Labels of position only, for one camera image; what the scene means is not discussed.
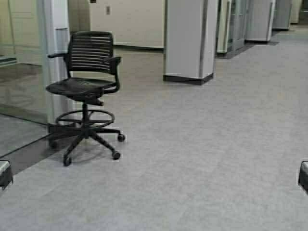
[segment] chair caster wheel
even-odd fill
[[[113,160],[118,160],[118,159],[120,159],[120,157],[121,157],[121,153],[119,153],[117,151],[112,152]]]
[[[72,158],[71,158],[71,157],[64,158],[64,160],[63,160],[63,165],[64,165],[65,167],[68,167],[68,166],[70,166],[71,164],[72,164]]]
[[[117,137],[117,140],[120,141],[120,142],[124,142],[125,139],[126,139],[126,137],[123,134],[119,134],[118,137]]]
[[[49,141],[49,147],[52,149],[56,149],[58,147],[58,143],[56,141]]]

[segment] chair backrest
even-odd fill
[[[68,72],[111,73],[111,65],[102,60],[113,57],[113,37],[109,32],[80,31],[72,35],[66,57]]]

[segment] glass wall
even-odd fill
[[[37,0],[0,0],[0,114],[47,123]]]

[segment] chair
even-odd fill
[[[48,55],[48,57],[62,57],[64,59],[68,78],[49,85],[46,90],[52,94],[63,95],[83,103],[82,110],[62,114],[57,117],[55,125],[49,124],[50,147],[57,147],[56,140],[76,136],[63,156],[63,165],[66,167],[72,163],[71,152],[83,139],[89,137],[110,149],[114,160],[119,159],[121,154],[98,135],[114,133],[118,134],[117,138],[120,142],[125,140],[125,135],[120,130],[105,128],[114,122],[115,116],[107,111],[88,109],[88,104],[103,106],[103,102],[99,98],[104,94],[115,93],[120,89],[117,67],[121,62],[121,57],[113,57],[112,34],[94,31],[74,33],[67,53],[56,53]],[[115,80],[72,77],[71,71],[108,73],[113,75]],[[76,119],[78,113],[82,113],[81,119]],[[94,113],[107,115],[109,118],[107,120],[91,119]]]

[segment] hallway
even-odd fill
[[[163,82],[158,52],[117,50],[123,88],[103,100],[127,134],[113,144],[123,158],[89,140],[69,168],[61,150],[19,173],[0,231],[306,229],[308,31],[293,28],[217,60],[203,86]]]

